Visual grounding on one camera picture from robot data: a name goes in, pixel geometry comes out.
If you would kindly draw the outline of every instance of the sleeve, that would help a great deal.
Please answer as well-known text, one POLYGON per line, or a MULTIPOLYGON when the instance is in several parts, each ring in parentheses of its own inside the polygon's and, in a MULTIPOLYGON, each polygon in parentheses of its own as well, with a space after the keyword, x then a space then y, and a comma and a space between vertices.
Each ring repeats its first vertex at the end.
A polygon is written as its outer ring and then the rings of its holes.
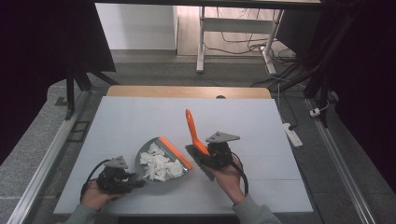
POLYGON ((64 224, 93 224, 97 212, 85 205, 77 205, 75 211, 64 224))
POLYGON ((241 224, 281 224, 267 205, 258 206, 250 195, 247 195, 246 199, 238 205, 233 206, 233 211, 241 224))

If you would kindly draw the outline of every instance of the human hand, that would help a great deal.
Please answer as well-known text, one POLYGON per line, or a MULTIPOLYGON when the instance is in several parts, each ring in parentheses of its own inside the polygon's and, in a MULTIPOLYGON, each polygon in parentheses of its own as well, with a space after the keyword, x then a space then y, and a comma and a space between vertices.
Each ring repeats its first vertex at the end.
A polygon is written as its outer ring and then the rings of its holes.
MULTIPOLYGON (((233 155, 233 162, 242 168, 240 160, 233 155)), ((231 165, 222 170, 214 170, 210 167, 205 167, 210 171, 218 181, 219 186, 224 190, 227 196, 233 201, 233 204, 239 204, 245 200, 246 195, 240 188, 241 175, 231 165)))
POLYGON ((92 180, 88 184, 87 190, 82 196, 81 204, 88 206, 95 211, 100 211, 105 204, 122 196, 123 194, 107 194, 102 192, 99 189, 96 180, 92 180))

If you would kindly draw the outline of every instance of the metal frame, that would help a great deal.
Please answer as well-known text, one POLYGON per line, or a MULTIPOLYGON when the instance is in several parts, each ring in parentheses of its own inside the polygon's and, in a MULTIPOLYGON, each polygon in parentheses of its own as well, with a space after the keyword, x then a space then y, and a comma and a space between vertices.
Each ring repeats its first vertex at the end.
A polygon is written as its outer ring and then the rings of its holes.
MULTIPOLYGON (((313 106, 308 99, 305 99, 305 103, 310 110, 313 109, 313 106)), ((329 150, 329 154, 332 157, 332 162, 334 163, 334 166, 344 183, 344 187, 346 188, 346 191, 349 194, 351 201, 355 205, 359 217, 361 218, 361 223, 375 224, 376 222, 373 213, 365 201, 360 188, 355 182, 355 179, 350 173, 347 163, 344 161, 338 146, 335 144, 332 138, 332 134, 327 128, 324 127, 323 123, 319 119, 315 119, 315 123, 318 127, 320 136, 326 145, 326 148, 329 150)))
POLYGON ((87 95, 87 91, 83 91, 81 93, 77 101, 75 113, 73 113, 70 119, 66 119, 62 123, 59 131, 56 133, 43 160, 38 165, 35 174, 33 175, 25 192, 22 194, 21 199, 15 207, 14 212, 9 218, 7 224, 23 223, 23 221, 28 216, 38 192, 41 190, 44 181, 47 179, 48 173, 50 172, 53 163, 57 159, 59 152, 61 151, 64 142, 67 139, 67 136, 69 135, 74 123, 82 111, 82 107, 87 99, 87 95))
POLYGON ((268 34, 268 43, 262 50, 262 56, 265 61, 265 66, 270 75, 276 74, 273 62, 270 56, 270 50, 274 42, 277 27, 283 10, 280 10, 274 21, 258 21, 258 20, 242 20, 242 19, 223 19, 223 18, 206 18, 205 7, 200 8, 200 34, 197 55, 196 72, 202 74, 204 72, 204 35, 208 32, 229 32, 229 33, 253 33, 253 34, 268 34))

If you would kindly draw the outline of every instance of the table leg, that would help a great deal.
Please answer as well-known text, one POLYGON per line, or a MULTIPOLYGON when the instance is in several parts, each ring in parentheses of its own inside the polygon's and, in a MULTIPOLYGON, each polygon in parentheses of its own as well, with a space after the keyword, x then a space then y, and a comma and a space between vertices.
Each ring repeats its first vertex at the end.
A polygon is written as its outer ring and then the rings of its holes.
POLYGON ((197 56, 197 73, 204 72, 204 29, 205 29, 205 7, 199 7, 200 9, 200 34, 199 34, 199 45, 198 45, 198 56, 197 56))
POLYGON ((282 13, 283 13, 283 10, 280 10, 279 13, 277 14, 276 19, 274 20, 274 24, 273 24, 270 36, 268 37, 268 43, 265 46, 264 50, 262 51, 262 56, 264 57, 264 60, 265 60, 265 66, 267 66, 268 73, 270 75, 276 74, 274 64, 271 60, 270 50, 271 50, 271 46, 274 42, 276 30, 277 30, 277 27, 279 26, 279 21, 280 21, 280 17, 282 16, 282 13))

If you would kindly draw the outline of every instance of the white table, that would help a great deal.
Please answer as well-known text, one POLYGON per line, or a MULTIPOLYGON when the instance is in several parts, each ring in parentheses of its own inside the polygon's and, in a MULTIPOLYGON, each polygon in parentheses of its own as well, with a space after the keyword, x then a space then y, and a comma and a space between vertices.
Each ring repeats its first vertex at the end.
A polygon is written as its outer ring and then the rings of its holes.
MULTIPOLYGON (((313 211, 275 101, 111 96, 104 97, 98 108, 54 213, 74 211, 82 184, 100 161, 122 155, 133 172, 137 151, 153 137, 165 136, 192 161, 184 149, 191 144, 186 108, 202 140, 215 131, 241 137, 230 142, 230 147, 245 164, 249 192, 258 204, 266 203, 273 212, 313 211)), ((193 165, 179 180, 134 189, 103 212, 118 216, 231 214, 231 201, 193 165)))

